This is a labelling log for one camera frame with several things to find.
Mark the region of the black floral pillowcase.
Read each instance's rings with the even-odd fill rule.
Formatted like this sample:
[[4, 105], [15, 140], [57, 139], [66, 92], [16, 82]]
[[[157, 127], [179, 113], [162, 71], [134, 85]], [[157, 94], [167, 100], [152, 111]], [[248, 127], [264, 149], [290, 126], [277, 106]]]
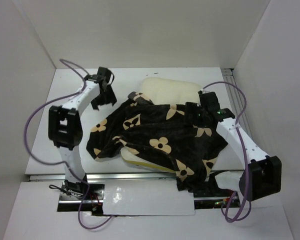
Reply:
[[180, 191], [199, 190], [228, 145], [211, 123], [192, 123], [184, 104], [154, 104], [131, 92], [114, 112], [90, 130], [86, 150], [95, 159], [113, 158], [121, 148], [171, 170]]

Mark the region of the cream pillow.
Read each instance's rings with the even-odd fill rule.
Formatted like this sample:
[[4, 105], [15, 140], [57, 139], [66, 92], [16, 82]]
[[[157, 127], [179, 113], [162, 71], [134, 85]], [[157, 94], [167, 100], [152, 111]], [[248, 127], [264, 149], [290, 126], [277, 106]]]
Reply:
[[[193, 82], [149, 77], [142, 81], [138, 91], [145, 94], [156, 105], [181, 104], [186, 102], [198, 103], [198, 91], [202, 87]], [[174, 173], [174, 170], [146, 161], [128, 151], [127, 147], [120, 150], [122, 160], [126, 165], [139, 169], [148, 169], [153, 172]]]

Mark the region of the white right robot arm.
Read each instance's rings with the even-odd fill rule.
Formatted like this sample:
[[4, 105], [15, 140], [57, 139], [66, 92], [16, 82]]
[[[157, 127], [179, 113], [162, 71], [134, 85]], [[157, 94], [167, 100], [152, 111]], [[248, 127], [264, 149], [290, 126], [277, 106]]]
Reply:
[[185, 105], [185, 122], [197, 129], [197, 137], [216, 132], [236, 154], [242, 173], [219, 171], [209, 177], [208, 190], [220, 196], [225, 190], [239, 192], [252, 202], [281, 191], [282, 162], [270, 156], [249, 137], [228, 108], [221, 108], [215, 92], [200, 90], [199, 103]]

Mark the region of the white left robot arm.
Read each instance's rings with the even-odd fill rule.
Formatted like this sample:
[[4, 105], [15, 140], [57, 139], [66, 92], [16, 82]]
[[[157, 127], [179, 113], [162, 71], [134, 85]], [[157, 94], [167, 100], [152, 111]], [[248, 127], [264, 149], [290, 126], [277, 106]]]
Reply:
[[99, 106], [117, 102], [111, 87], [114, 79], [110, 69], [99, 67], [96, 74], [84, 77], [84, 83], [74, 96], [62, 105], [51, 106], [48, 111], [48, 138], [57, 148], [64, 164], [65, 187], [78, 200], [89, 193], [79, 149], [83, 139], [81, 115], [89, 105], [98, 110]]

